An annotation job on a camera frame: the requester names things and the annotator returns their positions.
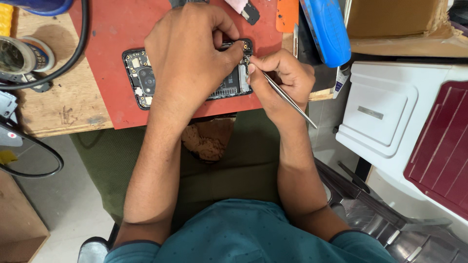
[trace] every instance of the teal shirt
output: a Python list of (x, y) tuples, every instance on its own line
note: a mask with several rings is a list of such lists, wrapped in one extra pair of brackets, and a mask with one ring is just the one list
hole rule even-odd
[(228, 199), (217, 202), (163, 245), (132, 241), (112, 249), (105, 263), (395, 262), (373, 237), (343, 231), (326, 242), (292, 226), (276, 204)]

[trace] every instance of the cardboard box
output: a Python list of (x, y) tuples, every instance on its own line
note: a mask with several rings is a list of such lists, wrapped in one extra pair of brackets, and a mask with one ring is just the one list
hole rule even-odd
[(448, 0), (352, 0), (348, 36), (357, 53), (468, 57), (468, 37), (455, 29)]
[(0, 172), (0, 263), (28, 263), (50, 234), (11, 177)]

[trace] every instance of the yellow object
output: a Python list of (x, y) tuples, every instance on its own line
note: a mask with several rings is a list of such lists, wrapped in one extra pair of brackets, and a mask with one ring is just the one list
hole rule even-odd
[(17, 160), (18, 158), (12, 151), (10, 150), (0, 151), (0, 163), (1, 164), (9, 164)]
[(13, 6), (0, 4), (0, 36), (10, 36)]

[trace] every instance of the shirt sleeve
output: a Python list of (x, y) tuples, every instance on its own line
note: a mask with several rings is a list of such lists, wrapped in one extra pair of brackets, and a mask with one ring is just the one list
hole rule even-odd
[(160, 248), (160, 244), (148, 240), (124, 242), (107, 254), (104, 263), (153, 263)]
[(341, 231), (332, 237), (329, 242), (348, 253), (362, 258), (364, 262), (396, 262), (377, 239), (361, 231)]

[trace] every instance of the opened smartphone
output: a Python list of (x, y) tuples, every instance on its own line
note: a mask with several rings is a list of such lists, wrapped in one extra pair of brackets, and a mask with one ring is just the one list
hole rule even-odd
[[(252, 41), (248, 38), (239, 40), (244, 41), (244, 53), (250, 57), (253, 54)], [(224, 41), (219, 50), (224, 51), (233, 43), (234, 41)], [(145, 49), (124, 51), (122, 60), (138, 106), (142, 110), (149, 110), (154, 95), (155, 79)], [(251, 94), (252, 88), (247, 84), (248, 76), (247, 61), (243, 58), (207, 101)]]

